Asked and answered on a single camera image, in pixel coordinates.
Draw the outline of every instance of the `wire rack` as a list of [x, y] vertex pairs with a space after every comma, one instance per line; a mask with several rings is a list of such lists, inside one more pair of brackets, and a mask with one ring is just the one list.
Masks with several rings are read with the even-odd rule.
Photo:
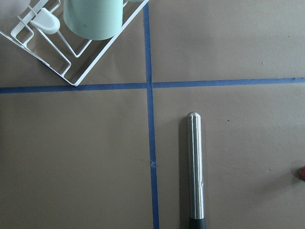
[[[124, 1], [121, 30], [103, 41], [86, 40], [72, 33], [63, 21], [60, 0], [32, 0], [21, 15], [0, 23], [0, 34], [42, 61], [67, 83], [78, 86], [148, 1]], [[31, 25], [30, 21], [42, 8], [59, 19], [60, 31], [48, 35]]]

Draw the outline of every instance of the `mug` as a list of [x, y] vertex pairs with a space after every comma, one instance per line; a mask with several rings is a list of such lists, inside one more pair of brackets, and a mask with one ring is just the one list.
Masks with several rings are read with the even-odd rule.
[[63, 19], [76, 35], [105, 40], [122, 27], [123, 0], [65, 0]]

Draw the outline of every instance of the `stainless steel rod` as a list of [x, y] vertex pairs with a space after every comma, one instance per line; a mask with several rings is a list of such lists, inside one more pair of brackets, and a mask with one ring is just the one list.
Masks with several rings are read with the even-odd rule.
[[203, 154], [201, 117], [196, 112], [187, 115], [189, 153], [190, 218], [204, 219]]

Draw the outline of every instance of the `blue tape line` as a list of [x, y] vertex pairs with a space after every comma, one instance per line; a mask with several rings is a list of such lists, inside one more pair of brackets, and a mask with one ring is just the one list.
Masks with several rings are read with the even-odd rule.
[[283, 84], [283, 83], [305, 83], [305, 78], [157, 82], [157, 83], [153, 83], [152, 87], [153, 88], [208, 87], [208, 86]]
[[149, 25], [149, 5], [143, 8], [144, 19], [144, 41], [145, 41], [145, 64], [146, 64], [146, 86], [147, 86], [147, 110], [148, 110], [148, 134], [149, 150], [151, 160], [151, 186], [152, 186], [152, 219], [153, 228], [159, 229], [159, 206], [158, 206], [158, 183], [156, 167], [156, 145], [154, 131], [154, 112], [153, 112], [153, 84], [152, 84], [152, 56], [151, 38]]
[[14, 93], [42, 93], [42, 92], [74, 92], [74, 91], [99, 91], [120, 89], [144, 89], [146, 83], [114, 83], [114, 84], [90, 84], [74, 86], [41, 86], [41, 87], [2, 87], [0, 94]]

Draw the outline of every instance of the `red object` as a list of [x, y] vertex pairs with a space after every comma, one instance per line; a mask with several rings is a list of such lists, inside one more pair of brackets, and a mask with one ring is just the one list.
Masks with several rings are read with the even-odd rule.
[[305, 181], [305, 167], [300, 169], [300, 176], [303, 181]]

